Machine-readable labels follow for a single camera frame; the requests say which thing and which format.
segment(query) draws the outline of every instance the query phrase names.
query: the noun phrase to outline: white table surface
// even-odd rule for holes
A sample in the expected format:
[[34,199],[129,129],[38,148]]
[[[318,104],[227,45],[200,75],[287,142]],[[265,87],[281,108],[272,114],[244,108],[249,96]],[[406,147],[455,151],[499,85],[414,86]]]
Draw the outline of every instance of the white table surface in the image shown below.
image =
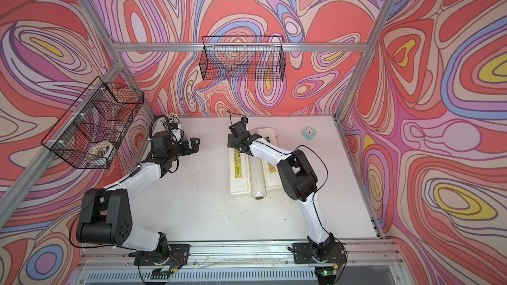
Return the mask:
[[[130,201],[132,219],[172,241],[305,239],[307,230],[298,205],[283,191],[263,200],[232,199],[229,193],[229,117],[181,118],[187,137],[201,139],[199,152],[180,157],[180,167],[149,185]],[[330,232],[337,238],[375,238],[363,198],[332,117],[250,117],[248,129],[273,128],[278,146],[313,149],[329,169],[326,186],[317,194]],[[317,131],[307,140],[301,131]],[[320,187],[322,163],[305,148]]]

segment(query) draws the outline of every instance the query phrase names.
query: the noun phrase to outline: yellow label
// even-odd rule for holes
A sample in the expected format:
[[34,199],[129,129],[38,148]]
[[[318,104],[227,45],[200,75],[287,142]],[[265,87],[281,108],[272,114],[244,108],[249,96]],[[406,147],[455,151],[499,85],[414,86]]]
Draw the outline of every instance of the yellow label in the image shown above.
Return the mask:
[[234,172],[236,178],[241,178],[241,155],[238,150],[234,150]]
[[276,173],[276,168],[273,165],[271,165],[270,163],[268,163],[268,166],[269,166],[269,172],[270,173]]

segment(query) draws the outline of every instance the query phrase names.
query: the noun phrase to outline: swirl pattern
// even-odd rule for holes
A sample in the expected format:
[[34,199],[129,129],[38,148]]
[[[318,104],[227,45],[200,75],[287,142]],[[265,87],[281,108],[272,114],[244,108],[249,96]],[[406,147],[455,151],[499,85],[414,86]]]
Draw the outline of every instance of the swirl pattern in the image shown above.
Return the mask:
[[[0,60],[2,195],[40,153],[46,132],[112,60],[76,0],[3,0]],[[81,256],[67,235],[83,193],[128,172],[147,120],[141,111],[109,170],[73,169],[60,159],[50,164],[0,229],[1,284],[67,282]]]
[[398,0],[340,113],[416,284],[507,282],[505,7]]
[[[383,2],[93,1],[114,40],[120,42],[199,42],[202,36],[209,35],[282,35],[285,42],[296,43],[364,42]],[[343,14],[354,18],[343,18]],[[330,28],[329,20],[338,20],[339,25]],[[357,57],[357,53],[339,51],[291,52],[287,54],[287,81],[207,83],[202,82],[196,73],[199,60],[197,53],[124,54],[155,111],[173,110],[192,115],[217,115],[227,109],[245,114],[331,114],[337,108],[348,82],[348,77],[344,74],[351,73]],[[332,79],[332,75],[326,75],[318,79],[322,83],[301,83],[316,73],[332,71],[341,73],[341,81]],[[303,92],[302,97],[294,97],[314,84],[320,88],[313,89],[310,93]]]

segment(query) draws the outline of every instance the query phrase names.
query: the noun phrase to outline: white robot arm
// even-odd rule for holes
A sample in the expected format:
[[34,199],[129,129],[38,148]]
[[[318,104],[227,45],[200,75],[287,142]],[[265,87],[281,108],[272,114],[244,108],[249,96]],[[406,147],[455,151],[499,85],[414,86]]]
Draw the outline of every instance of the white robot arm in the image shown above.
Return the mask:
[[[262,137],[255,139],[250,144],[250,152],[253,156],[262,158],[272,165],[278,165],[279,162],[286,160],[293,154],[291,151],[272,145]],[[297,203],[308,227],[308,237],[317,244],[324,242],[329,237],[326,232],[328,228],[320,212],[315,192],[310,193],[306,201],[301,198],[297,199]]]
[[[154,124],[163,118],[166,130],[152,134]],[[169,256],[165,234],[146,230],[132,223],[130,203],[154,181],[171,170],[178,158],[199,151],[200,140],[183,140],[181,125],[174,116],[156,117],[149,126],[150,151],[147,158],[130,174],[102,189],[90,189],[83,196],[76,238],[80,243],[113,244],[149,252],[154,263]]]
[[228,147],[242,153],[265,159],[276,165],[280,173],[282,186],[287,195],[296,200],[308,227],[308,242],[312,256],[323,261],[333,250],[335,238],[328,233],[315,195],[317,176],[308,159],[301,150],[294,152],[278,148],[261,136],[251,135],[246,129],[248,118],[229,127]]

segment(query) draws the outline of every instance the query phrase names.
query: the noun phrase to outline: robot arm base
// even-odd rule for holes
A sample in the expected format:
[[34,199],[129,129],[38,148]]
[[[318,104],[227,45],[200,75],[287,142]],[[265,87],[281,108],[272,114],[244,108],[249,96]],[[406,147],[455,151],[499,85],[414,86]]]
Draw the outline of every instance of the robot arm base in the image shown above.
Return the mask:
[[335,242],[333,234],[320,244],[308,238],[308,243],[293,243],[292,248],[296,264],[336,263],[340,266],[347,261],[343,244]]

